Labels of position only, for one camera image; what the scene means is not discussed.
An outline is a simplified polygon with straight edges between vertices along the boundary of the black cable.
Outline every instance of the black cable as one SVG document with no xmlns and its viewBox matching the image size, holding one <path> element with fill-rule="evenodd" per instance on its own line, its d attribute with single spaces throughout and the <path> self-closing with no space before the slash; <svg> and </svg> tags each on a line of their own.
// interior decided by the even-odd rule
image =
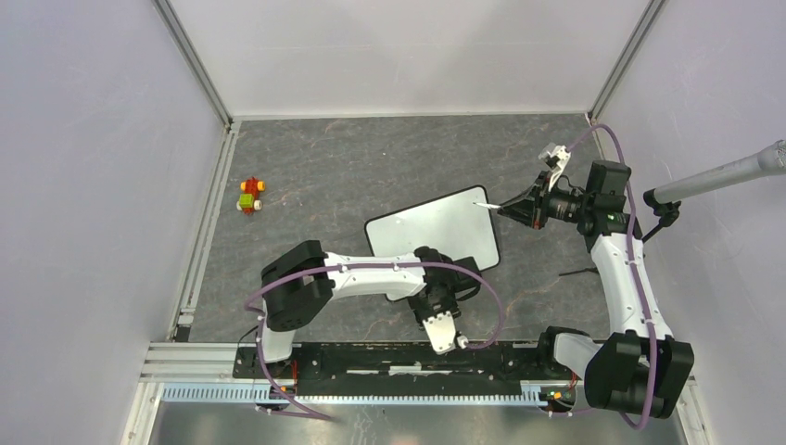
<svg viewBox="0 0 786 445">
<path fill-rule="evenodd" d="M 576 190 L 578 190 L 578 191 L 579 191 L 579 192 L 581 192 L 581 193 L 587 193 L 587 192 L 586 192 L 586 191 L 585 191 L 583 188 L 579 187 L 578 185 L 573 185 L 573 184 L 571 184 L 571 183 L 570 183 L 570 178 L 569 178 L 569 177 L 567 177 L 567 175 L 566 175 L 566 174 L 564 174 L 564 175 L 560 176 L 560 177 L 557 179 L 557 184 L 558 184 L 558 185 L 559 185 L 559 183 L 560 183 L 560 179 L 563 179 L 563 178 L 565 178 L 565 180 L 567 181 L 567 186 L 568 186 L 568 187 L 570 187 L 570 188 L 573 188 L 573 189 L 576 189 Z"/>
<path fill-rule="evenodd" d="M 255 332 L 258 328 L 259 328 L 258 326 L 254 325 L 254 327 L 252 327 L 251 329 L 248 329 L 246 331 L 246 333 L 243 334 L 243 336 L 240 337 L 239 340 L 237 340 L 237 351 L 240 353 L 240 359 L 241 360 L 245 360 L 246 357 L 243 355 L 243 351 L 240 350 L 240 343 L 243 341 L 243 338 L 248 337 L 248 334 L 251 334 L 252 332 Z"/>
<path fill-rule="evenodd" d="M 648 233 L 647 235 L 645 235 L 645 236 L 644 236 L 644 238 L 642 238 L 642 239 L 641 239 L 641 242 L 642 242 L 642 243 L 646 243 L 647 241 L 649 241 L 649 240 L 650 240 L 650 238 L 652 238 L 653 236 L 655 236 L 655 234 L 657 234 L 658 232 L 660 232 L 660 231 L 661 231 L 661 229 L 663 229 L 663 228 L 664 228 L 664 226 L 663 226 L 663 225 L 661 225 L 660 223 L 658 223 L 658 225 L 656 225 L 655 227 L 653 227 L 653 229 L 650 231 L 650 233 Z"/>
<path fill-rule="evenodd" d="M 559 399 L 552 399 L 551 401 L 553 401 L 553 402 L 555 402 L 555 403 L 558 403 L 558 404 L 560 404 L 560 405 L 564 406 L 565 408 L 567 408 L 567 409 L 569 409 L 569 410 L 572 410 L 572 409 L 573 409 L 573 407 L 575 406 L 575 405 L 570 405 L 570 404 L 568 404 L 568 403 L 565 403 L 564 401 L 562 401 L 562 400 L 559 400 Z"/>
<path fill-rule="evenodd" d="M 600 274 L 600 272 L 598 272 L 598 268 L 597 268 L 597 267 L 588 267 L 588 268 L 585 268 L 585 269 L 580 269 L 580 270 L 578 270 L 578 271 L 571 271 L 571 272 L 562 272 L 562 273 L 558 273 L 558 274 L 557 274 L 557 276 L 568 276 L 568 275 L 575 275 L 575 274 L 577 274 L 577 273 L 584 273 L 584 272 L 590 272 L 590 273 L 597 273 L 597 274 Z"/>
</svg>

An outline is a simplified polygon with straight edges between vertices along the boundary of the white wall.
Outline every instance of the white wall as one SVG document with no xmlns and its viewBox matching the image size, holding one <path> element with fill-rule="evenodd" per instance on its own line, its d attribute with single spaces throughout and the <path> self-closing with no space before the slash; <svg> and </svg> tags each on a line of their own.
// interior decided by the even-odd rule
<svg viewBox="0 0 786 445">
<path fill-rule="evenodd" d="M 236 116 L 586 111 L 646 0 L 172 0 Z"/>
<path fill-rule="evenodd" d="M 618 132 L 640 208 L 650 188 L 786 138 L 785 19 L 780 0 L 666 5 L 601 118 Z M 666 319 L 695 349 L 720 444 L 786 433 L 784 191 L 780 176 L 686 199 L 646 248 Z"/>
<path fill-rule="evenodd" d="M 222 127 L 149 1 L 0 20 L 0 443 L 118 443 Z"/>
</svg>

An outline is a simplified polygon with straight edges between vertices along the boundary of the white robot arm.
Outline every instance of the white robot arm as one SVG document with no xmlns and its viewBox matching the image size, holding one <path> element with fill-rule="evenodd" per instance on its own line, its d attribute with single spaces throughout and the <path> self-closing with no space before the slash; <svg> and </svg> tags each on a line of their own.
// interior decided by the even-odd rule
<svg viewBox="0 0 786 445">
<path fill-rule="evenodd" d="M 551 152 L 544 150 L 545 155 L 541 154 L 541 158 L 546 159 L 550 166 L 557 160 L 566 161 L 564 157 L 559 158 L 552 155 L 552 152 L 554 154 L 559 153 L 558 150 L 552 150 Z M 563 170 L 564 165 L 559 168 L 559 174 Z M 650 280 L 647 276 L 647 271 L 644 269 L 642 248 L 643 243 L 657 234 L 658 231 L 674 223 L 679 216 L 681 199 L 757 178 L 782 174 L 786 174 L 786 141 L 779 140 L 751 156 L 729 162 L 671 184 L 657 187 L 644 194 L 644 202 L 653 208 L 656 216 L 660 217 L 658 225 L 649 234 L 641 239 L 633 240 L 635 267 L 643 284 L 644 297 L 650 307 L 650 320 L 647 320 L 647 317 L 644 315 L 639 298 L 639 290 L 635 286 L 633 273 L 628 263 L 629 255 L 626 236 L 622 233 L 614 233 L 614 231 L 598 236 L 594 245 L 591 246 L 590 254 L 598 267 L 598 272 L 603 282 L 612 334 L 630 332 L 635 333 L 640 338 L 648 338 L 650 334 L 647 324 L 652 324 L 658 341 L 667 341 L 673 337 L 671 329 L 666 325 L 653 297 Z M 605 186 L 604 179 L 606 176 L 603 176 L 600 181 L 598 178 L 593 180 L 591 176 L 592 172 L 588 180 L 588 190 L 590 185 L 594 185 L 596 193 L 599 191 L 604 193 L 602 188 Z M 621 184 L 620 181 L 612 181 L 612 183 Z M 621 189 L 615 190 L 617 194 L 621 191 Z M 608 217 L 615 218 L 613 213 L 609 213 Z M 578 224 L 579 232 L 581 232 L 582 222 L 578 222 Z M 577 336 L 576 334 L 557 335 L 554 340 L 554 358 L 556 361 L 568 366 L 582 378 L 590 361 L 594 358 L 595 352 L 599 349 L 600 346 L 595 345 L 588 337 Z M 690 353 L 692 359 L 692 352 L 686 349 L 684 353 L 686 356 Z"/>
<path fill-rule="evenodd" d="M 456 330 L 454 319 L 461 315 L 456 295 L 478 286 L 469 277 L 452 271 L 424 268 L 352 269 L 352 264 L 390 264 L 438 261 L 454 263 L 435 249 L 423 247 L 396 257 L 350 257 L 323 252 L 319 241 L 306 241 L 262 271 L 262 283 L 319 266 L 342 266 L 340 270 L 300 279 L 280 286 L 265 296 L 268 314 L 261 336 L 265 362 L 280 362 L 292 354 L 296 331 L 311 322 L 328 301 L 361 295 L 385 294 L 389 301 L 406 299 L 415 320 L 428 335 L 436 354 L 457 346 L 465 348 L 466 337 Z M 480 274 L 472 257 L 455 261 Z"/>
<path fill-rule="evenodd" d="M 649 367 L 640 359 L 649 358 L 651 324 L 659 351 L 651 416 L 668 417 L 690 374 L 693 352 L 691 345 L 675 341 L 658 310 L 644 268 L 638 230 L 634 231 L 633 264 L 630 263 L 630 216 L 625 213 L 630 168 L 597 160 L 592 163 L 584 188 L 567 181 L 569 188 L 562 189 L 551 178 L 554 174 L 564 176 L 564 165 L 559 165 L 563 159 L 546 160 L 552 170 L 541 172 L 535 183 L 501 204 L 497 212 L 534 229 L 542 229 L 550 218 L 577 226 L 601 276 L 611 335 L 602 344 L 596 344 L 575 329 L 549 327 L 539 341 L 542 360 L 559 363 L 584 379 L 590 406 L 641 413 L 647 399 Z M 650 316 L 644 315 L 634 270 L 641 280 Z"/>
</svg>

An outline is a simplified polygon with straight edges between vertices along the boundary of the whiteboard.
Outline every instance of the whiteboard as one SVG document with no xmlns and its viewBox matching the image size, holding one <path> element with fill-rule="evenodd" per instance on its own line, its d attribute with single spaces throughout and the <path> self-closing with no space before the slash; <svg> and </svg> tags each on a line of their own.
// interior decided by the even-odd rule
<svg viewBox="0 0 786 445">
<path fill-rule="evenodd" d="M 365 232 L 371 251 L 393 257 L 428 246 L 453 260 L 474 257 L 484 271 L 500 263 L 497 237 L 481 185 L 374 218 Z"/>
</svg>

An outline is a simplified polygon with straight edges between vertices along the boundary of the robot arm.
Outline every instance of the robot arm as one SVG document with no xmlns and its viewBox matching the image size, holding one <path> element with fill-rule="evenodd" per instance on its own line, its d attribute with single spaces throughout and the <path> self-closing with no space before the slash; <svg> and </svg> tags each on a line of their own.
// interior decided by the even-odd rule
<svg viewBox="0 0 786 445">
<path fill-rule="evenodd" d="M 295 332 L 313 320 L 328 301 L 359 295 L 385 294 L 388 301 L 406 299 L 418 325 L 428 334 L 436 354 L 464 348 L 468 341 L 457 330 L 454 318 L 461 315 L 456 294 L 475 282 L 451 271 L 424 268 L 352 269 L 352 264 L 399 262 L 454 262 L 432 248 L 418 248 L 396 257 L 349 257 L 323 252 L 319 241 L 306 241 L 268 265 L 262 283 L 269 284 L 290 273 L 321 266 L 344 266 L 340 271 L 296 280 L 265 295 L 267 319 L 262 333 L 265 362 L 280 362 L 292 354 Z M 472 257 L 455 261 L 479 273 Z"/>
<path fill-rule="evenodd" d="M 650 371 L 641 358 L 651 359 L 648 357 L 650 334 L 647 324 L 652 324 L 659 352 L 650 415 L 668 417 L 690 374 L 693 352 L 690 344 L 674 340 L 658 310 L 644 268 L 643 243 L 636 226 L 634 267 L 652 314 L 651 320 L 644 316 L 628 261 L 630 216 L 624 208 L 630 169 L 617 162 L 598 160 L 592 163 L 584 188 L 572 186 L 568 181 L 569 189 L 562 189 L 551 180 L 554 174 L 562 174 L 564 168 L 555 169 L 552 164 L 557 160 L 547 159 L 552 170 L 541 172 L 534 184 L 503 203 L 497 212 L 534 229 L 543 228 L 550 218 L 577 226 L 601 276 L 611 335 L 604 343 L 595 344 L 586 333 L 549 327 L 539 341 L 541 360 L 558 362 L 584 379 L 590 406 L 641 413 Z"/>
</svg>

